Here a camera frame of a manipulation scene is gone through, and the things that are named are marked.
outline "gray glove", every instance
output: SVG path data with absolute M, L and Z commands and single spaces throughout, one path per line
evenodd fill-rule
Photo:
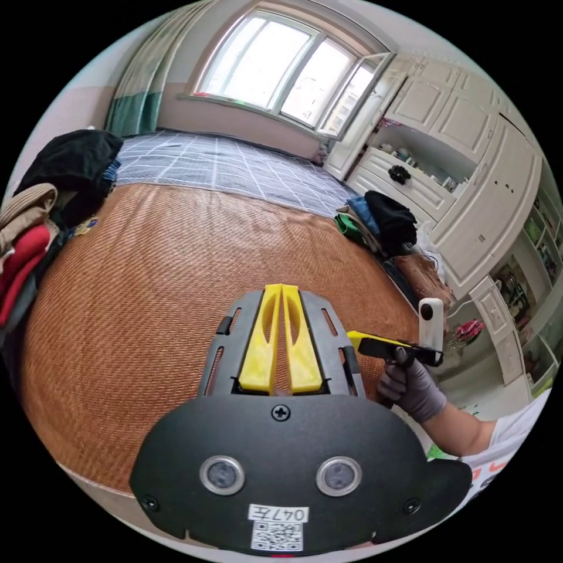
M 378 392 L 396 403 L 422 424 L 446 406 L 446 396 L 432 381 L 430 372 L 418 361 L 405 367 L 408 356 L 403 348 L 396 352 L 396 363 L 387 363 L 378 382 Z

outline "checkered bed sheet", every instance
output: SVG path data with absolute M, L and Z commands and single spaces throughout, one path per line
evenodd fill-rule
M 117 185 L 194 186 L 334 217 L 354 192 L 304 158 L 219 135 L 162 130 L 126 139 Z

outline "cable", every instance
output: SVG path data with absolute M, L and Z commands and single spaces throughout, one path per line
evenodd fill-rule
M 497 287 L 497 289 L 500 291 L 500 287 L 499 284 L 502 285 L 502 282 L 500 280 L 497 280 L 494 282 L 494 285 Z M 453 313 L 450 313 L 446 318 L 451 318 L 454 315 L 457 315 L 459 310 L 464 306 L 464 305 L 468 305 L 469 303 L 473 303 L 475 300 L 479 299 L 479 297 L 481 297 L 481 295 L 485 295 L 488 291 L 490 291 L 491 288 L 488 287 L 487 289 L 483 290 L 479 295 L 477 295 L 476 297 L 473 297 L 472 299 L 470 299 L 469 301 L 465 301 L 464 303 L 462 303 Z

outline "brown straw mat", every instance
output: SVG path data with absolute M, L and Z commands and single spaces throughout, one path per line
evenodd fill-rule
M 237 195 L 135 184 L 110 195 L 43 280 L 23 348 L 23 408 L 51 455 L 121 491 L 165 413 L 196 395 L 231 305 L 268 283 L 332 303 L 346 330 L 413 340 L 415 312 L 331 219 Z M 278 385 L 287 389 L 280 339 Z M 380 360 L 361 359 L 370 398 Z

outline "qr code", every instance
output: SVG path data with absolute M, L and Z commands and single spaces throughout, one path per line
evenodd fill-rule
M 303 525 L 254 522 L 252 549 L 262 551 L 303 551 Z

